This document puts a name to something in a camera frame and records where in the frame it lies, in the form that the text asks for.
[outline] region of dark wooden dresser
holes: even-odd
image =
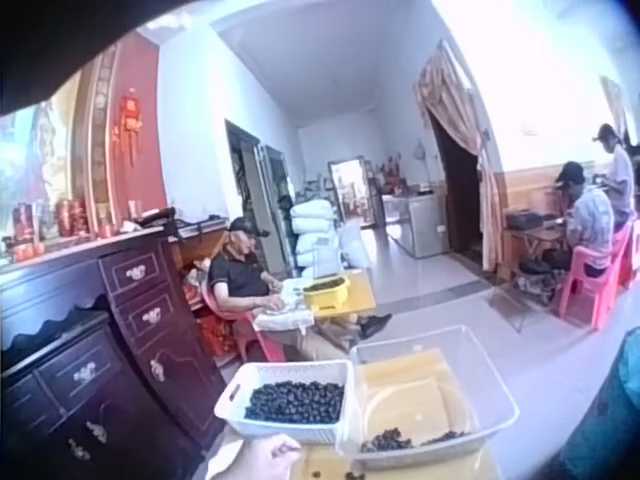
[[[161,229],[5,267],[0,302],[3,478],[190,478],[225,383]]]

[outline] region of yellow container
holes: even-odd
[[[304,303],[307,308],[317,311],[317,310],[329,310],[329,309],[337,309],[342,306],[344,302],[347,301],[349,297],[349,279],[343,276],[335,276],[329,278],[322,278],[316,280],[311,285],[316,285],[318,283],[330,282],[331,280],[336,280],[338,278],[342,278],[344,282],[342,285],[334,288],[327,288],[325,290],[318,290],[315,292],[308,292],[306,289],[302,290],[302,294],[304,296]]]

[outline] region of pink plastic chair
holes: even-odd
[[[638,270],[640,270],[640,220],[633,222],[631,237],[622,256],[620,285],[629,289],[638,275]]]
[[[596,330],[604,327],[609,311],[615,304],[622,252],[629,240],[630,232],[631,223],[627,223],[615,234],[611,252],[600,253],[580,246],[573,250],[571,270],[562,288],[562,296],[560,297],[560,305],[558,306],[560,318],[564,319],[566,317],[569,297],[571,296],[571,286],[574,282],[577,282],[579,287],[577,291],[580,291],[582,288],[587,288],[594,294],[591,327]],[[594,259],[610,260],[607,271],[598,278],[588,277],[584,273],[585,264],[589,260]]]
[[[256,332],[253,329],[253,314],[251,312],[237,313],[220,310],[216,297],[206,280],[200,284],[200,292],[204,303],[207,304],[207,307],[209,307],[215,315],[222,320],[234,322],[233,334],[243,362],[247,361],[248,345],[255,341],[260,344],[268,362],[286,362],[282,346],[278,342],[268,338],[262,332]]]

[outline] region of red ornament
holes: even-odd
[[[140,153],[140,132],[142,131],[142,114],[140,103],[130,88],[120,100],[120,126],[114,127],[114,140],[120,144],[123,155],[129,156],[129,163],[135,166],[136,155]]]

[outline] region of drawer handle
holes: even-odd
[[[156,307],[152,310],[149,310],[142,316],[142,321],[148,322],[150,325],[155,325],[162,318],[162,310],[160,307]]]
[[[91,455],[87,452],[82,446],[78,445],[75,440],[70,438],[67,440],[69,443],[69,449],[71,450],[71,455],[76,457],[78,460],[83,460],[85,462],[91,460]]]
[[[89,429],[89,431],[93,434],[94,437],[96,437],[96,439],[106,445],[107,444],[107,431],[104,429],[104,427],[98,423],[91,423],[90,421],[87,420],[87,423],[85,423],[85,426],[87,427],[87,429]]]
[[[130,268],[125,272],[125,275],[129,277],[131,280],[138,281],[144,278],[145,273],[147,272],[147,267],[144,265],[138,265],[137,267]]]
[[[96,378],[96,364],[95,362],[89,362],[76,373],[73,374],[73,379],[76,382],[80,382],[82,385],[89,383]]]
[[[157,360],[151,360],[149,364],[151,365],[151,374],[154,378],[159,382],[164,382],[164,367],[162,364]]]

